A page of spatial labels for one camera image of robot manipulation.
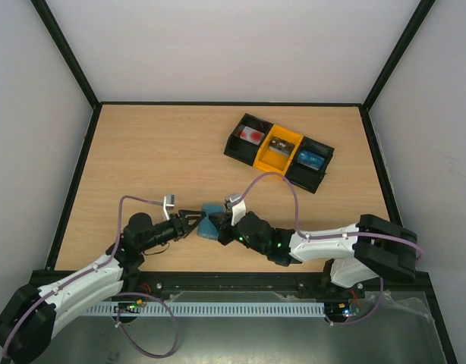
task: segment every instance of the black wire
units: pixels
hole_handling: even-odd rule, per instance
[[[164,249],[164,250],[161,250],[160,252],[155,252],[155,253],[144,253],[145,256],[155,256],[157,254],[162,254],[163,252],[165,252],[167,249],[169,249],[169,247],[171,246],[171,244],[169,244],[169,242],[167,242],[167,247]]]

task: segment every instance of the gray floor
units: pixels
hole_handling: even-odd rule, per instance
[[[181,345],[170,363],[337,364],[445,362],[433,322],[415,293],[394,296],[359,325],[330,328],[322,318],[180,318]],[[164,353],[174,333],[168,318],[144,317],[127,327],[144,349]],[[80,317],[35,363],[153,362],[138,353],[109,317]]]

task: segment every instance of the white wall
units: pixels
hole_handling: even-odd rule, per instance
[[[44,266],[90,115],[31,3],[0,1],[0,311]]]
[[[404,223],[419,234],[466,363],[466,0],[438,1],[372,112]]]
[[[362,102],[418,0],[48,0],[104,101]]]

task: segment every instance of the blue object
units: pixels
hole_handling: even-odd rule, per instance
[[[206,239],[218,240],[219,233],[215,225],[209,220],[209,214],[214,212],[225,212],[225,207],[215,205],[214,203],[204,203],[202,210],[206,213],[206,217],[200,222],[197,229],[198,237],[205,237]]]
[[[309,150],[302,149],[299,155],[297,156],[297,162],[305,165],[309,168],[315,169],[316,171],[321,168],[324,163],[324,158],[316,153],[312,153]]]

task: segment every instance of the wooden table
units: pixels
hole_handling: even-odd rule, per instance
[[[223,155],[228,135],[247,112],[335,148],[316,194],[295,187],[303,230],[342,227],[371,213],[388,218],[360,113],[350,107],[104,105],[90,148],[56,269],[78,270],[115,239],[124,194],[201,209],[243,192],[260,173]],[[294,227],[290,190],[276,177],[261,180],[247,209],[273,227]],[[161,221],[161,208],[126,202],[123,226],[135,212]],[[194,231],[166,253],[146,257],[142,271],[320,271],[323,261],[281,267],[240,243],[228,246]]]

